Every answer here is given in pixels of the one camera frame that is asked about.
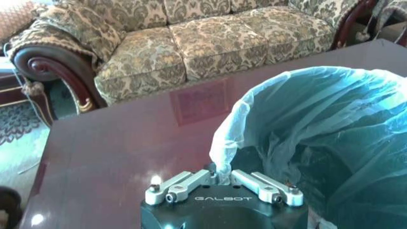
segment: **light blue plastic bag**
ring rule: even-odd
[[[407,228],[404,77],[342,67],[282,73],[246,93],[215,132],[223,184],[242,149],[339,228]]]

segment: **floral patterned sofa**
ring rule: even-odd
[[[71,0],[13,41],[19,70],[65,80],[79,112],[343,45],[374,0]]]

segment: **floor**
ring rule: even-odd
[[[51,87],[51,102],[57,116],[75,116],[75,105],[62,82]],[[0,186],[9,186],[22,195],[22,207],[39,168],[50,128],[39,120],[30,102],[0,108]]]

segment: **metal bracket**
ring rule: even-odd
[[[249,175],[242,170],[234,170],[231,172],[231,182],[247,187],[258,194],[259,199],[267,203],[274,204],[283,201],[289,206],[303,205],[303,193],[299,188],[297,186],[289,187],[259,172]]]
[[[162,184],[151,184],[146,190],[146,203],[158,205],[165,199],[169,203],[181,202],[199,185],[214,185],[217,179],[217,174],[210,170],[202,169],[195,174],[185,171]]]
[[[287,186],[259,172],[247,174],[242,170],[231,172],[233,185],[243,185],[267,203],[285,202],[289,206],[303,205],[303,193],[295,186]],[[162,184],[151,184],[146,190],[146,203],[158,205],[165,202],[178,203],[199,185],[215,185],[218,176],[214,171],[202,169],[195,174],[182,172]]]

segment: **table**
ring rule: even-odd
[[[214,132],[246,91],[317,65],[407,76],[407,49],[377,40],[57,121],[21,228],[139,228],[151,176],[202,169]]]

